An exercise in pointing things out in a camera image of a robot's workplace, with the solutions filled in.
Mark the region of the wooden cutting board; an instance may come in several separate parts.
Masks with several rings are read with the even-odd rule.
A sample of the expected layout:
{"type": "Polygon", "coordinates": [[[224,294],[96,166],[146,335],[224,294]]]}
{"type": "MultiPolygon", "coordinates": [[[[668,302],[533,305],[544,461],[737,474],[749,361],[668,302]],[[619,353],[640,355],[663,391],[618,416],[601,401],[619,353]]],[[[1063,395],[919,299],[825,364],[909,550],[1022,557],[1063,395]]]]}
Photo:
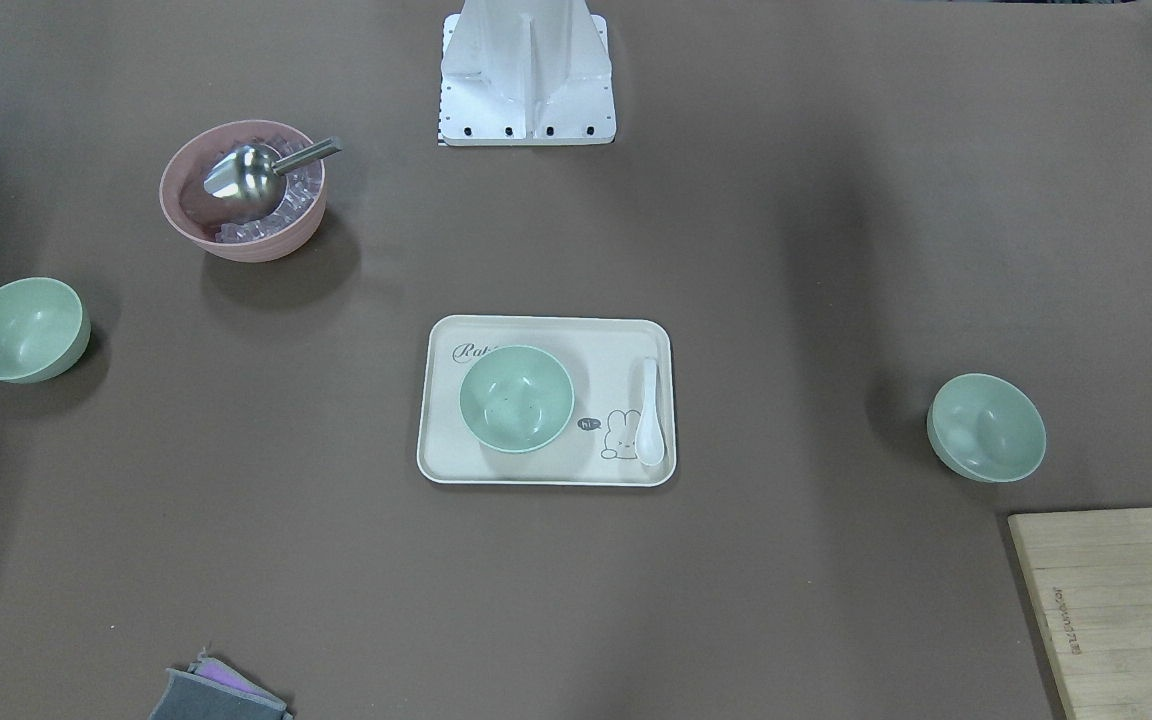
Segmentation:
{"type": "Polygon", "coordinates": [[[1152,719],[1152,509],[1007,520],[1069,719],[1152,719]]]}

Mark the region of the green bowl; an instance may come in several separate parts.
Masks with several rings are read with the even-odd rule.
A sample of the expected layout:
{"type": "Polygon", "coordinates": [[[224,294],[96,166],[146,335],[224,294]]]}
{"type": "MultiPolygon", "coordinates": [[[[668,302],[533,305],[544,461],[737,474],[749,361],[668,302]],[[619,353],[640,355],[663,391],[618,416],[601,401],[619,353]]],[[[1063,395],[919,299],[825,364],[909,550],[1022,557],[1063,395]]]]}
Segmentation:
{"type": "Polygon", "coordinates": [[[990,484],[1028,478],[1048,446],[1043,416],[1025,393],[984,373],[956,376],[937,389],[925,433],[947,469],[990,484]]]}
{"type": "Polygon", "coordinates": [[[68,372],[90,336],[88,306],[59,279],[31,276],[0,287],[0,382],[44,382],[68,372]]]}
{"type": "Polygon", "coordinates": [[[462,423],[477,442],[502,454],[530,454],[556,441],[575,404],[562,361],[530,344],[494,348],[460,384],[462,423]]]}

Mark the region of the pink bowl with ice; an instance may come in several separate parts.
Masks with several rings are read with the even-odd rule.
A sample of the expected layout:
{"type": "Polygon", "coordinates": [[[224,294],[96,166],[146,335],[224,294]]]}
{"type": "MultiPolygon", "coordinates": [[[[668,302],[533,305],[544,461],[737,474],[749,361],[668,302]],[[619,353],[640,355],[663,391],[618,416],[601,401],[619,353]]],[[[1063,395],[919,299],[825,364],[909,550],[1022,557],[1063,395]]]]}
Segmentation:
{"type": "Polygon", "coordinates": [[[265,143],[279,156],[311,145],[306,132],[275,120],[250,119],[206,129],[184,143],[166,164],[159,183],[160,209],[180,236],[200,249],[238,263],[266,263],[305,245],[326,213],[325,161],[316,160],[289,173],[285,192],[268,215],[247,223],[198,223],[189,218],[180,194],[189,182],[205,177],[212,165],[243,143],[265,143]]]}

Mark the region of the metal ice scoop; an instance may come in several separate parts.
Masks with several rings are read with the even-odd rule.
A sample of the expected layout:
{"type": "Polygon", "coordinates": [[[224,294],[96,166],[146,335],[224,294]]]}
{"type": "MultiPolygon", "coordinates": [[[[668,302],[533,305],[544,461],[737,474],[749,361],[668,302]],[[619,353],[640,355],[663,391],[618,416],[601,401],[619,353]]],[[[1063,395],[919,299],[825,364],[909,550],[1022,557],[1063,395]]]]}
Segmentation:
{"type": "Polygon", "coordinates": [[[279,154],[268,143],[247,142],[232,149],[202,179],[211,199],[220,200],[230,222],[251,222],[273,213],[285,199],[285,177],[343,150],[342,141],[328,137],[291,152],[279,154]]]}

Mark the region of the grey and purple cloths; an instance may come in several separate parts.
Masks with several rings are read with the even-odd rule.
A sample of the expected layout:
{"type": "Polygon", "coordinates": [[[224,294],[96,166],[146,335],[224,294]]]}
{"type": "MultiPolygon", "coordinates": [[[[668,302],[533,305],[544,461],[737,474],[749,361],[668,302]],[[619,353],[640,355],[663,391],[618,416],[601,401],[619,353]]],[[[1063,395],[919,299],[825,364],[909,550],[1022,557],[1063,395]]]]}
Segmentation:
{"type": "Polygon", "coordinates": [[[288,703],[251,682],[233,666],[202,652],[166,685],[151,719],[291,719],[288,703]]]}

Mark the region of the white ceramic spoon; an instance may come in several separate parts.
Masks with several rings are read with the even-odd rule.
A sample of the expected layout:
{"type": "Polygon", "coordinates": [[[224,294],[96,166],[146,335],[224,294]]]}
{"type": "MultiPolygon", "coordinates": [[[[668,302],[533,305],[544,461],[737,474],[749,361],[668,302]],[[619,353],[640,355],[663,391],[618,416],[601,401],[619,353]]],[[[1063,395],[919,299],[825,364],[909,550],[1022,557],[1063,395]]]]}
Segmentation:
{"type": "Polygon", "coordinates": [[[666,456],[666,441],[658,414],[658,364],[654,357],[644,357],[641,378],[643,406],[636,429],[635,450],[641,464],[653,468],[662,464],[666,456]]]}

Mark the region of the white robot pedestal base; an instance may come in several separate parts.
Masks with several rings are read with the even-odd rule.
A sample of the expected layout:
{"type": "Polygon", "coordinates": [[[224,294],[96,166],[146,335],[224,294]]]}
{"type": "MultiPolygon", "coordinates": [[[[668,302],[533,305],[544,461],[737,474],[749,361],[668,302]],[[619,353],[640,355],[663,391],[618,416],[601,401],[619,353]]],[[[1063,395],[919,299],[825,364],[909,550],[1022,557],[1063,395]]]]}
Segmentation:
{"type": "Polygon", "coordinates": [[[467,1],[444,18],[440,69],[445,146],[616,138],[608,24],[585,1],[467,1]]]}

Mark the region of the cream rabbit serving tray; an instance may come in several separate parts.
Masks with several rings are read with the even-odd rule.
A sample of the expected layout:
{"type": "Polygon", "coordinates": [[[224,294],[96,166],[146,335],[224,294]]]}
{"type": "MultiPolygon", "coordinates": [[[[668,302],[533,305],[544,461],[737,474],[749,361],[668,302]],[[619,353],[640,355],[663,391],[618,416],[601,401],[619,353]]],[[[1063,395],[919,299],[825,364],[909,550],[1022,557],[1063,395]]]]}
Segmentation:
{"type": "Polygon", "coordinates": [[[550,484],[653,487],[677,467],[672,347],[646,319],[579,316],[449,314],[429,334],[416,462],[442,484],[550,484]],[[530,454],[502,454],[462,423],[460,384],[476,361],[507,344],[553,354],[571,374],[575,411],[556,441],[530,454]],[[641,464],[635,435],[643,406],[643,359],[658,364],[658,414],[666,441],[660,465],[641,464]]]}

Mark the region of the green bowl on tray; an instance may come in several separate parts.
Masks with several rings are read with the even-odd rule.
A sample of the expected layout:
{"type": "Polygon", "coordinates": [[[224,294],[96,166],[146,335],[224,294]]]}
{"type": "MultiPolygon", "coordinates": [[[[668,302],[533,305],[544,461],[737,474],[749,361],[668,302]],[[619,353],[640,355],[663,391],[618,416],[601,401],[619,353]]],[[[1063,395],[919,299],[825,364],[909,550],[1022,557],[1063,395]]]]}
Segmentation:
{"type": "Polygon", "coordinates": [[[562,361],[530,344],[494,348],[460,384],[462,423],[477,442],[502,454],[530,454],[556,441],[575,404],[562,361]]]}

